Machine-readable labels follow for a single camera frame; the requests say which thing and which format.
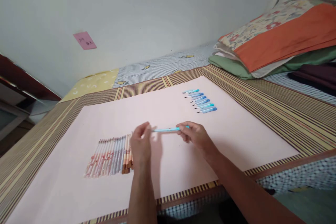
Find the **striped mat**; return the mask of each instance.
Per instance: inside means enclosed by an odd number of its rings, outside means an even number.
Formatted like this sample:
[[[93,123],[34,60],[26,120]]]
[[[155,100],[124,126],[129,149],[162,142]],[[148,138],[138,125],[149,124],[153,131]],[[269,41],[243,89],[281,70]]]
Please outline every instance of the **striped mat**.
[[[0,223],[7,220],[83,106],[110,102],[163,89],[206,76],[241,106],[281,136],[300,154],[278,160],[245,173],[253,178],[276,173],[310,158],[336,155],[336,108],[265,80],[240,80],[220,68],[208,65],[141,83],[86,94],[59,103],[0,159]],[[159,210],[222,190],[213,181],[157,199]],[[125,219],[127,209],[90,220],[97,223]]]

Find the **floor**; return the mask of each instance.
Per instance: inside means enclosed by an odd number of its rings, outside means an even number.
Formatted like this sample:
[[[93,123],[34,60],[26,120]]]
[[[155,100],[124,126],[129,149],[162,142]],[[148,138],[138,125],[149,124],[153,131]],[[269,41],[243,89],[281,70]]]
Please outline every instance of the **floor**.
[[[32,127],[34,124],[23,121],[14,130],[12,130],[4,139],[0,141],[0,158],[16,144]]]
[[[307,224],[336,223],[336,190],[308,189],[297,193],[282,194],[276,196],[276,199]],[[209,206],[200,214],[174,223],[223,224],[217,205]]]

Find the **pink paper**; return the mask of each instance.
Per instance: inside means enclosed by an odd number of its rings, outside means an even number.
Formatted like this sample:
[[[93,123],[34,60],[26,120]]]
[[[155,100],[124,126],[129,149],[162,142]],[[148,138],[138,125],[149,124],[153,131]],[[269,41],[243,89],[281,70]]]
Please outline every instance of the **pink paper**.
[[[76,33],[73,35],[84,50],[97,48],[96,44],[91,39],[88,32]]]

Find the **row of pencils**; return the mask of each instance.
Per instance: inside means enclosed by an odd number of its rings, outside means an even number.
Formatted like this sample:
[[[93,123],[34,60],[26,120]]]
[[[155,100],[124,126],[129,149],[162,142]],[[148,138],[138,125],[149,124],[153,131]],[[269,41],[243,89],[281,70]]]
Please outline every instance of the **row of pencils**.
[[[131,135],[101,139],[86,167],[84,177],[95,178],[117,173],[127,174],[133,169]]]

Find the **finger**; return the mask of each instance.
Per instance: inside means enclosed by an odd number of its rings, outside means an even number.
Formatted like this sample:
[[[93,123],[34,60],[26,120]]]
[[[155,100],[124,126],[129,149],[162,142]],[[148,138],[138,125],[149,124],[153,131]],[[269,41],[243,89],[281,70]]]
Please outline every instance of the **finger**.
[[[133,135],[135,137],[140,138],[143,135],[143,133],[144,133],[144,131],[145,131],[145,129],[148,125],[149,125],[149,122],[144,122],[143,124],[139,125],[138,127],[135,128],[135,130],[133,132]]]
[[[183,125],[180,125],[180,131],[182,131],[182,133],[186,134],[189,137],[193,137],[194,132],[192,131],[192,129],[189,129]]]
[[[187,135],[182,133],[182,134],[181,134],[181,137],[182,137],[183,141],[186,142],[186,140],[187,140]]]
[[[200,125],[195,122],[185,121],[185,122],[181,122],[176,125],[176,127],[180,127],[180,126],[189,126],[190,128],[196,129],[196,128],[199,128]]]
[[[144,139],[145,140],[148,140],[149,141],[149,139],[150,139],[150,135],[152,134],[152,127],[151,127],[151,125],[150,124],[148,124],[147,125],[147,127],[146,127],[146,129],[145,129],[145,135],[144,135]]]

